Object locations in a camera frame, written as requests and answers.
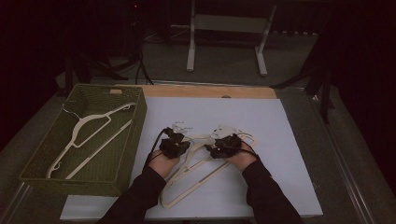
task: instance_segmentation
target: green plastic basket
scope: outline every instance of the green plastic basket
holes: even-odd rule
[[[110,115],[111,121],[89,141],[81,147],[71,147],[61,159],[59,169],[53,171],[50,178],[46,177],[48,169],[70,142],[79,118],[105,114],[131,102],[135,105]],[[65,101],[64,109],[22,170],[20,180],[50,193],[120,196],[130,184],[146,112],[142,88],[77,84]],[[131,125],[72,178],[65,179],[129,120]],[[108,121],[108,118],[101,118],[87,122],[79,130],[75,143],[81,144]]]

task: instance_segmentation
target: white paper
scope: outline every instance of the white paper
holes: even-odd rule
[[[258,143],[254,150],[301,216],[322,215],[280,100],[147,97],[146,101],[148,113],[132,180],[141,173],[145,159],[163,128],[171,127],[175,121],[184,121],[186,127],[192,127],[186,135],[210,134],[220,124],[225,124],[255,136]],[[194,159],[198,161],[206,156],[208,152],[200,150]],[[209,161],[179,180],[178,186],[174,186],[167,195],[182,193],[222,163],[223,160]],[[240,172],[229,165],[174,207],[165,209],[157,205],[149,209],[146,218],[253,217],[246,204],[246,190],[247,185]],[[61,219],[100,218],[115,200],[111,197],[70,195]]]

